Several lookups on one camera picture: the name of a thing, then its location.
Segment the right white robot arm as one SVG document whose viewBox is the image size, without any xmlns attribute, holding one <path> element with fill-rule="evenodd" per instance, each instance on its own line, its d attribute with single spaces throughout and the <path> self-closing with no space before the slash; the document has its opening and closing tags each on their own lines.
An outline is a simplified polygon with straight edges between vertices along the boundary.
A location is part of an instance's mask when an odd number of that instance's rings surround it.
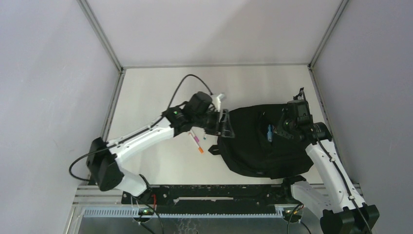
<svg viewBox="0 0 413 234">
<path fill-rule="evenodd" d="M 291 117 L 283 113 L 276 133 L 305 144 L 305 152 L 315 165 L 328 196 L 316 191 L 301 175 L 282 182 L 282 198 L 295 201 L 317 216 L 324 234 L 371 234 L 379 218 L 376 205 L 368 205 L 347 175 L 331 133 L 311 114 Z"/>
</svg>

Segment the orange capped white marker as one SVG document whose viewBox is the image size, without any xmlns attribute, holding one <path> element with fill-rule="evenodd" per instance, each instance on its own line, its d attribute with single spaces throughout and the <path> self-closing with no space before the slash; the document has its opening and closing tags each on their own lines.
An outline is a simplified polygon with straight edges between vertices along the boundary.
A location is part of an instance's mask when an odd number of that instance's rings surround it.
<svg viewBox="0 0 413 234">
<path fill-rule="evenodd" d="M 199 151 L 201 154 L 203 154 L 203 153 L 204 153 L 204 150 L 203 150 L 203 148 L 201 147 L 201 145 L 200 145 L 199 143 L 197 143 L 197 142 L 193 139 L 193 137 L 192 137 L 192 135 L 191 135 L 190 133 L 189 133 L 188 135 L 191 137 L 191 139 L 192 139 L 193 142 L 195 143 L 198 151 Z"/>
</svg>

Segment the black student backpack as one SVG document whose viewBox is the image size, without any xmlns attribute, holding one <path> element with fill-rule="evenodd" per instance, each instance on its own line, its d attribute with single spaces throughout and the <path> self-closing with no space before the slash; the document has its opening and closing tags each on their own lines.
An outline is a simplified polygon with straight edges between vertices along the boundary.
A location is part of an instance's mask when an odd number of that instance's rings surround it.
<svg viewBox="0 0 413 234">
<path fill-rule="evenodd" d="M 301 88 L 293 100 L 304 95 Z M 242 176 L 280 179 L 308 172 L 313 162 L 305 152 L 305 144 L 275 133 L 282 113 L 287 113 L 287 103 L 230 111 L 235 137 L 218 137 L 208 151 L 220 155 L 231 171 Z M 269 124 L 273 125 L 272 142 L 266 137 Z"/>
</svg>

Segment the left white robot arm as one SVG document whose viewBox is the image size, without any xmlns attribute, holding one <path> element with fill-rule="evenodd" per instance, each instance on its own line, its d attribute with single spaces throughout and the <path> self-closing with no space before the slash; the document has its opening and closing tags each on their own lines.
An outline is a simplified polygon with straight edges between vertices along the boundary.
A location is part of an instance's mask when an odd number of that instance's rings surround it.
<svg viewBox="0 0 413 234">
<path fill-rule="evenodd" d="M 86 165 L 100 191 L 117 189 L 131 194 L 140 203 L 151 200 L 152 190 L 146 180 L 125 168 L 126 162 L 138 152 L 161 141 L 190 131 L 193 127 L 204 129 L 212 136 L 234 138 L 229 110 L 190 112 L 179 106 L 165 110 L 155 121 L 125 136 L 104 142 L 95 139 L 87 154 Z"/>
</svg>

